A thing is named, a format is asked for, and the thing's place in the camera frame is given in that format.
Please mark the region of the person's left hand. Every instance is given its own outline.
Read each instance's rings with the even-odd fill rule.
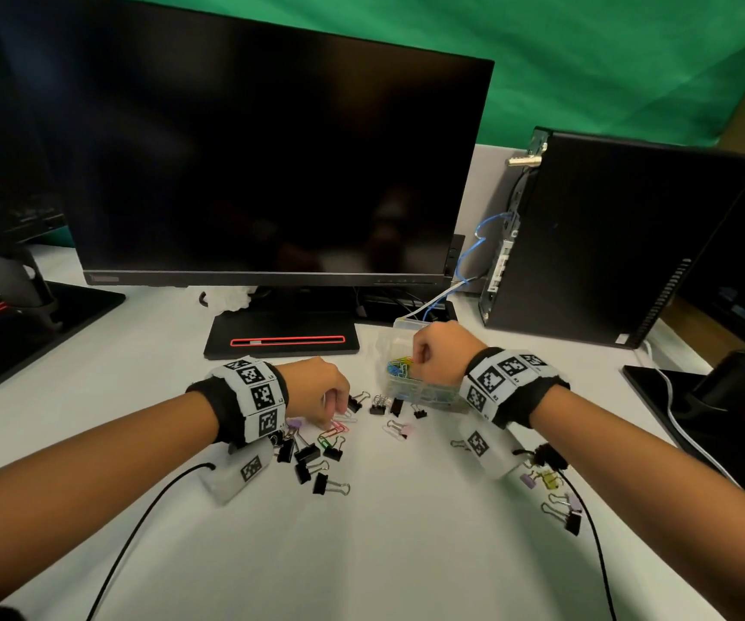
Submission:
[[[286,418],[302,417],[326,430],[336,412],[346,412],[349,382],[335,364],[312,358],[274,367],[289,389]]]

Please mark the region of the human hand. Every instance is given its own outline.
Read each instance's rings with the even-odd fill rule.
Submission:
[[[434,322],[413,337],[409,375],[441,386],[458,386],[470,360],[487,344],[458,322]]]
[[[274,364],[274,367],[283,375],[289,389],[286,418],[305,418],[325,430],[336,412],[346,412],[349,382],[335,364],[323,358],[311,358]]]

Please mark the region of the person's left arm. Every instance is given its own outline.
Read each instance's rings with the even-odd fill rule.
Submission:
[[[349,384],[321,358],[275,366],[286,417],[328,424]],[[101,529],[165,475],[218,438],[200,392],[73,436],[0,469],[0,601]]]

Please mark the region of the human arm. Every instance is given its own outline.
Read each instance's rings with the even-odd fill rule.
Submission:
[[[458,385],[487,348],[457,323],[414,340],[413,376]],[[745,492],[667,442],[569,390],[530,416],[616,514],[721,614],[745,619]]]
[[[314,358],[276,366],[286,417],[328,423],[348,382]],[[0,469],[0,600],[97,532],[211,445],[219,425],[199,392],[112,420]]]

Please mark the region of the forearm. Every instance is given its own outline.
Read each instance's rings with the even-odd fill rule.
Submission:
[[[745,619],[745,492],[561,387],[531,426],[624,522],[728,618]]]
[[[210,445],[217,429],[192,392],[0,469],[0,599]]]

